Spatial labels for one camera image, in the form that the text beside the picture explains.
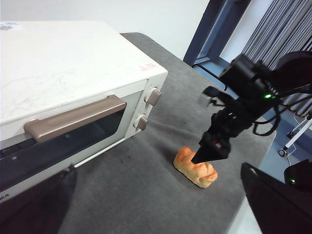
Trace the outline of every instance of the gray table mat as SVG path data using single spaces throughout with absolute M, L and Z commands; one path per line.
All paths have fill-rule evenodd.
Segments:
M 208 189 L 197 187 L 173 160 L 184 145 L 198 149 L 217 108 L 196 102 L 213 84 L 149 37 L 122 35 L 168 70 L 163 95 L 144 132 L 78 168 L 74 199 L 59 233 L 226 233 L 244 197 L 241 163 L 258 167 L 274 135 L 246 130 L 232 139 L 229 158 L 212 162 L 217 181 Z

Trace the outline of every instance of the bread loaf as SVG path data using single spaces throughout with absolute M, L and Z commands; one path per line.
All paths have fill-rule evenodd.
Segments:
M 184 146 L 175 156 L 174 166 L 198 187 L 208 188 L 217 179 L 218 173 L 208 162 L 192 163 L 195 154 L 189 147 Z

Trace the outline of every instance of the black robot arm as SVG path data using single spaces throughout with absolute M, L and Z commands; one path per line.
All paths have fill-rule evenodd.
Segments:
M 282 57 L 275 70 L 270 70 L 262 62 L 253 63 L 243 54 L 237 56 L 226 67 L 219 79 L 230 87 L 238 98 L 208 87 L 203 94 L 208 96 L 210 103 L 217 105 L 214 98 L 224 103 L 224 109 L 213 114 L 211 126 L 204 132 L 200 148 L 193 157 L 193 163 L 226 159 L 231 151 L 229 139 L 237 137 L 242 131 L 254 124 L 253 133 L 268 136 L 278 126 L 280 113 L 278 106 L 281 98 L 295 93 L 312 93 L 312 52 L 291 52 Z M 275 122 L 267 133 L 256 132 L 257 122 L 268 110 L 275 110 Z

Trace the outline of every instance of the oven door handle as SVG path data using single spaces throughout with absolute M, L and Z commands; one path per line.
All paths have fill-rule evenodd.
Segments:
M 126 106 L 126 102 L 115 95 L 110 95 L 103 100 L 66 111 L 56 116 L 42 120 L 32 120 L 24 125 L 24 130 L 37 142 L 44 142 L 123 110 Z

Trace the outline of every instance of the toaster oven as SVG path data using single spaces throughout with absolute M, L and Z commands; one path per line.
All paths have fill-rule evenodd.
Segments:
M 2 22 L 0 202 L 144 130 L 166 76 L 100 21 Z

